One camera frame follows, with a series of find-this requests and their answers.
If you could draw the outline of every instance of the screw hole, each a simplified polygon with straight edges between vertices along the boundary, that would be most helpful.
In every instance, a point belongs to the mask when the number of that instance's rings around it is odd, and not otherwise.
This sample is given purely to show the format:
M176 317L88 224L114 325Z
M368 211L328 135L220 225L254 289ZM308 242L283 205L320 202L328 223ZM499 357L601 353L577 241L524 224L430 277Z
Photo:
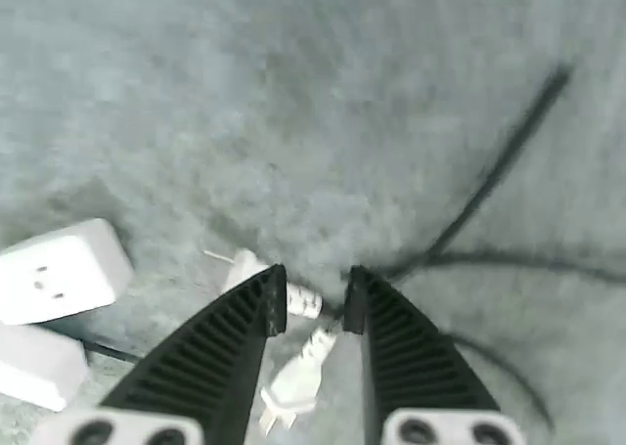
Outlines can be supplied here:
M185 445L185 435L175 428L167 428L153 435L148 445Z
M437 441L432 427L417 419L409 419L400 425L400 438L415 445L429 445Z
M510 445L511 440L499 427L490 423L479 423L473 428L473 438L480 445Z
M113 432L107 421L93 421L81 427L72 437L71 445L105 445Z

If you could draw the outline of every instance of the white plug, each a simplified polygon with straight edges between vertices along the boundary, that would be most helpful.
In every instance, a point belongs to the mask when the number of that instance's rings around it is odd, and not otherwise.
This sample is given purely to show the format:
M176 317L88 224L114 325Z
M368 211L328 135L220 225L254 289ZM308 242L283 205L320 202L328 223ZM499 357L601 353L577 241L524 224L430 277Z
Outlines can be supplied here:
M109 305L132 275L106 220L31 238L0 252L0 323L40 323Z
M207 255L228 260L223 256L205 251ZM235 288L241 282L249 279L255 274L264 271L269 266L261 261L256 254L248 249L240 250L232 259L232 266L226 277L226 282L222 287L222 293ZM316 319L320 316L324 299L322 295L314 293L309 289L287 283L287 311L296 316Z
M61 411L88 374L80 342L35 326L0 325L0 393Z
M300 414L309 413L317 404L322 383L322 365L335 345L336 334L318 328L300 353L287 362L269 387L261 389L265 411L259 425L267 435L276 421L291 428Z

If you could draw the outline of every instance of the gray carpet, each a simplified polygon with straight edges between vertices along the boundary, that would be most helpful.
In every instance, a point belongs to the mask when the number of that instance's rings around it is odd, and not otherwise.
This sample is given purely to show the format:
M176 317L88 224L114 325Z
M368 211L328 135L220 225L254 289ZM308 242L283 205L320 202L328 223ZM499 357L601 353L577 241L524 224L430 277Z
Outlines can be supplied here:
M455 241L626 258L626 0L0 0L0 245L88 217L137 270L111 307L65 320L142 354L213 299L249 247L333 299L351 263L426 247L475 189L558 61L573 82ZM431 270L400 286L443 329L531 378L471 364L529 443L623 443L626 287L541 271ZM272 341L262 376L306 326ZM323 407L247 443L359 443L358 354L342 338ZM98 359L80 404L127 368ZM1 443L44 414L0 401Z

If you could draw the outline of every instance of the electrical outlet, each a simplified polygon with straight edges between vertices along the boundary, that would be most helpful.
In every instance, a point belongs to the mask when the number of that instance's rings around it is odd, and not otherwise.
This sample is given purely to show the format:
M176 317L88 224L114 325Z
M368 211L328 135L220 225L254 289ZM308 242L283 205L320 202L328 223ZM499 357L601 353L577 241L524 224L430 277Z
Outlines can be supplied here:
M80 342L36 326L0 325L0 393L61 411L88 374Z
M106 220L31 238L0 252L0 323L41 323L109 305L132 275Z

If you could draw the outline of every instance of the ribbed rubber pad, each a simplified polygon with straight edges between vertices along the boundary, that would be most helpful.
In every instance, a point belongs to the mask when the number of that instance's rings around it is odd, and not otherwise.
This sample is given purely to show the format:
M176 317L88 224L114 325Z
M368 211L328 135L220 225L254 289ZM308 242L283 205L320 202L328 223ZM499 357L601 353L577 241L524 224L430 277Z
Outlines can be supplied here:
M361 334L367 443L396 409L499 410L452 342L400 292L353 267L344 329Z
M226 292L162 342L103 406L195 419L206 443L241 445L268 336L287 324L287 275L273 266Z

